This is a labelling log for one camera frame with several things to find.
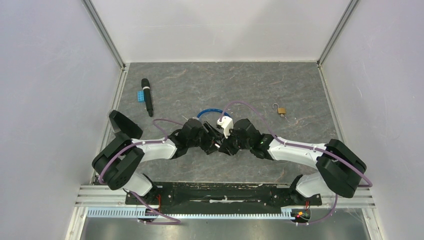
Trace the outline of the blue cable lock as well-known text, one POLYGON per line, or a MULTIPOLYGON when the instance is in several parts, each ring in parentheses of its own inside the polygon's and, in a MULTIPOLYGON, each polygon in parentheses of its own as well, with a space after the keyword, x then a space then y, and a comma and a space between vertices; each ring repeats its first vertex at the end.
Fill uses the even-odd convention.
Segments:
POLYGON ((204 109, 204 110, 200 111, 196 115, 196 118, 199 119, 202 115, 204 115, 206 113, 219 113, 219 114, 222 114, 223 113, 223 110, 222 109, 218 109, 218 108, 207 108, 207 109, 204 109))

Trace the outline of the brass padlock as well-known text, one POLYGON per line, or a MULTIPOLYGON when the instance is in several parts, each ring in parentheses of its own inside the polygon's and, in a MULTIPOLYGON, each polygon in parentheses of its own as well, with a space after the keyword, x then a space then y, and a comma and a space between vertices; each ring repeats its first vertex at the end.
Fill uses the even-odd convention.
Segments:
POLYGON ((274 103, 272 105, 272 109, 276 109, 277 113, 281 116, 284 117, 286 112, 286 109, 284 107, 279 107, 279 105, 277 103, 274 103))

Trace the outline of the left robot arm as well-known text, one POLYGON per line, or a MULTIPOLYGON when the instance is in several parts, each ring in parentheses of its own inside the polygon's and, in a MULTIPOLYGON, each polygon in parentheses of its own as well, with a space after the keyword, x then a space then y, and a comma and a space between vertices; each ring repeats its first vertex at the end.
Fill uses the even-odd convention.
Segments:
POLYGON ((212 125, 196 118, 190 118, 180 129, 161 139, 141 140, 120 131, 94 158, 92 167, 99 174, 101 185, 133 192, 143 203, 151 204, 157 191, 148 176, 136 172, 140 163, 176 159, 190 148, 201 148, 209 155, 219 149, 223 137, 212 125))

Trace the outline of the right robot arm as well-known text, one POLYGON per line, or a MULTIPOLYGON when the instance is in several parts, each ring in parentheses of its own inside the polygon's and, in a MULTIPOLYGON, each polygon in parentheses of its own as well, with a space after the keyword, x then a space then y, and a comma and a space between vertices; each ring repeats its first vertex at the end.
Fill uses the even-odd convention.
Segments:
POLYGON ((223 116, 217 120, 223 131, 221 153, 233 156, 240 150, 250 151, 259 159, 288 161, 305 165, 317 172, 301 175, 289 189, 289 199, 302 204, 316 194, 334 194, 352 198, 364 179, 367 165, 343 142, 331 139, 328 143, 304 143, 260 133, 247 119, 233 122, 223 116))

